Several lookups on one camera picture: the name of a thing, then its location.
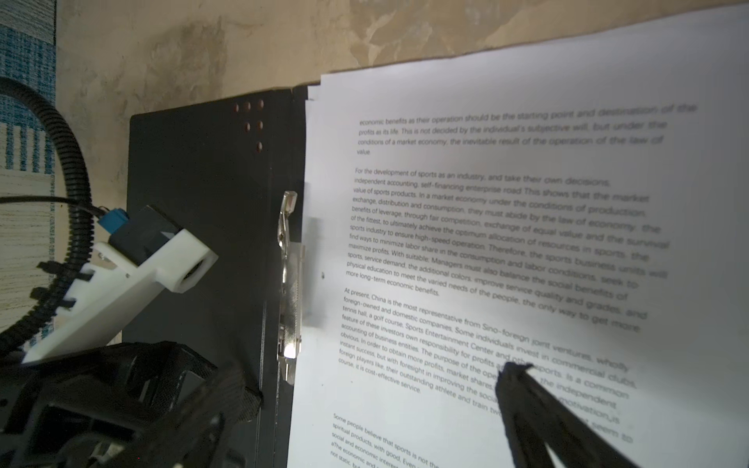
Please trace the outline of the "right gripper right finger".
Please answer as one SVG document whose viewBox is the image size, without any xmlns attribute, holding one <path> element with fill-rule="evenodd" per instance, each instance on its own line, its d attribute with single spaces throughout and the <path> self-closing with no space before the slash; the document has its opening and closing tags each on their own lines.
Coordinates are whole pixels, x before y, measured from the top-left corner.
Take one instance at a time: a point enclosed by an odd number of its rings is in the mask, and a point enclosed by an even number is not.
<svg viewBox="0 0 749 468">
<path fill-rule="evenodd" d="M 495 386 L 515 466 L 552 467 L 551 456 L 566 467 L 634 465 L 532 378 L 531 368 L 505 364 Z"/>
</svg>

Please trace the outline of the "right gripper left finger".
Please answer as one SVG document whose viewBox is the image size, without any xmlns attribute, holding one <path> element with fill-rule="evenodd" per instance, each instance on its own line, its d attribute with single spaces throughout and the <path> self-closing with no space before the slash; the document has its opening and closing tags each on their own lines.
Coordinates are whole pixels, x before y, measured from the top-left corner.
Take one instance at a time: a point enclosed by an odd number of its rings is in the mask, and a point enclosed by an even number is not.
<svg viewBox="0 0 749 468">
<path fill-rule="evenodd" d="M 220 368 L 105 466 L 243 467 L 245 457 L 228 439 L 260 408 L 261 393 L 246 386 L 239 367 Z"/>
</svg>

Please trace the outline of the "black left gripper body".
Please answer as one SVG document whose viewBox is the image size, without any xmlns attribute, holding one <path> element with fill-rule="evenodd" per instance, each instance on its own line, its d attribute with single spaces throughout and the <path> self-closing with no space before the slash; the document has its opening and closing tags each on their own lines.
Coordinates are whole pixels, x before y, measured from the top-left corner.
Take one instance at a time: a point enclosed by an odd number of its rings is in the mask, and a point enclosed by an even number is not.
<svg viewBox="0 0 749 468">
<path fill-rule="evenodd" d="M 169 341 L 124 343 L 25 364 L 1 361 L 1 464 L 89 467 L 169 413 L 185 380 L 216 365 Z"/>
</svg>

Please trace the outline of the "metal folder clip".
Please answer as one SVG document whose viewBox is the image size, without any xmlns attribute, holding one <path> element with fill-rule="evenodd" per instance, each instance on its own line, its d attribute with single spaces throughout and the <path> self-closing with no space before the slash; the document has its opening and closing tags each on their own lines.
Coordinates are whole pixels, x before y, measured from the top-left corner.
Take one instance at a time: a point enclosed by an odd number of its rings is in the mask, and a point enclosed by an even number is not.
<svg viewBox="0 0 749 468">
<path fill-rule="evenodd" d="M 298 193 L 286 191 L 283 195 L 277 225 L 277 243 L 281 259 L 281 287 L 279 302 L 279 333 L 277 358 L 280 374 L 290 386 L 295 385 L 296 365 L 302 351 L 302 265 L 304 244 L 295 242 L 290 218 L 296 210 Z"/>
</svg>

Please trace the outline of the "white text paper sheet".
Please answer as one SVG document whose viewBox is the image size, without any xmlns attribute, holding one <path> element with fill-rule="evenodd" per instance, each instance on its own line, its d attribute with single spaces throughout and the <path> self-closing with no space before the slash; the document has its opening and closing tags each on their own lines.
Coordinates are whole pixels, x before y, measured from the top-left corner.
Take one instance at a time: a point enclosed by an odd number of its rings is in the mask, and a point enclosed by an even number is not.
<svg viewBox="0 0 749 468">
<path fill-rule="evenodd" d="M 748 8 L 325 75 L 292 467 L 509 467 L 507 364 L 642 467 L 748 463 Z"/>
</svg>

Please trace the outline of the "red folder black inside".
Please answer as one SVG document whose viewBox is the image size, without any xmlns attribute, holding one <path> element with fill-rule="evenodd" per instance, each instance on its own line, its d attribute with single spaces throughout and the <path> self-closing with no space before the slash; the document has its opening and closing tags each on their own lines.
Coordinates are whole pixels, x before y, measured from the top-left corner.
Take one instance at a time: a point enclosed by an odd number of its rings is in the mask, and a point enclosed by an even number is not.
<svg viewBox="0 0 749 468">
<path fill-rule="evenodd" d="M 130 121 L 127 209 L 160 209 L 218 261 L 185 294 L 158 296 L 124 331 L 175 341 L 259 386 L 257 419 L 230 445 L 251 467 L 287 463 L 292 387 L 277 362 L 283 195 L 304 189 L 304 86 L 137 114 Z"/>
</svg>

